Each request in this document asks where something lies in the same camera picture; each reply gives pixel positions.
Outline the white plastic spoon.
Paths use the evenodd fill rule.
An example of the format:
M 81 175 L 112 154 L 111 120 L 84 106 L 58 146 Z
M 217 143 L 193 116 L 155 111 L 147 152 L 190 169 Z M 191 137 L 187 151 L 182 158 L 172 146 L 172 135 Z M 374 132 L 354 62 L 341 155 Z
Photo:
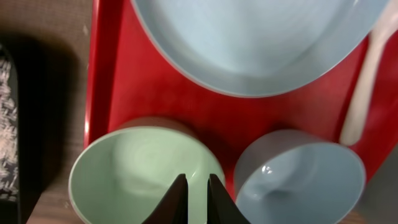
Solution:
M 382 53 L 396 31 L 397 0 L 390 0 L 369 34 L 368 50 L 340 133 L 342 145 L 352 146 L 361 139 Z

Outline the light blue bowl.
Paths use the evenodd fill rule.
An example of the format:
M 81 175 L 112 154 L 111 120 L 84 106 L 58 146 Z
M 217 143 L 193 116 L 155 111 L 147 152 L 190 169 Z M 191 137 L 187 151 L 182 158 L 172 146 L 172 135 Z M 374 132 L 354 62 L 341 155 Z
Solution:
M 234 169 L 235 203 L 250 223 L 338 223 L 365 183 L 355 152 L 294 129 L 261 136 Z

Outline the mint green bowl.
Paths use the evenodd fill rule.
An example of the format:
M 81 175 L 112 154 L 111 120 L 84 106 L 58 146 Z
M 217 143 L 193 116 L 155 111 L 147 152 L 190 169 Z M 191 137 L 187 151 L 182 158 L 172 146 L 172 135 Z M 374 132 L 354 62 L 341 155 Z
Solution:
M 188 222 L 206 223 L 209 176 L 225 181 L 219 160 L 186 124 L 141 117 L 78 156 L 68 194 L 84 223 L 143 223 L 179 174 L 188 182 Z

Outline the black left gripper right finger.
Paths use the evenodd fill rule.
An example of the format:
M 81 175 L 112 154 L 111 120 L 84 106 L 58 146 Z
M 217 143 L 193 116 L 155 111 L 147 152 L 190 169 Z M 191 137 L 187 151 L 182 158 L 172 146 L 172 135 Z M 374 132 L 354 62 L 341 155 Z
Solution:
M 207 224 L 249 224 L 216 174 L 210 174 L 207 192 Z

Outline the light blue plate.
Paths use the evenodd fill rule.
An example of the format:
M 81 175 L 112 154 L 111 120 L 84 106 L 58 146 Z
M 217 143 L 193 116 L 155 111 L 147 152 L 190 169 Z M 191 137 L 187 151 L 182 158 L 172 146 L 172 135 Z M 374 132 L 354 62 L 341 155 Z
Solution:
M 224 95 L 262 98 L 307 85 L 367 36 L 387 0 L 133 0 L 166 61 Z

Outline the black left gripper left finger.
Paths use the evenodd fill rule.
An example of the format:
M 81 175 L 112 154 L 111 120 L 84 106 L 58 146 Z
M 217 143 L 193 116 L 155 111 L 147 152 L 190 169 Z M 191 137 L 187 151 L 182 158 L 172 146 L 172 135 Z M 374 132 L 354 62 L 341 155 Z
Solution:
M 166 191 L 155 210 L 143 224 L 187 224 L 188 183 L 185 174 L 179 174 Z

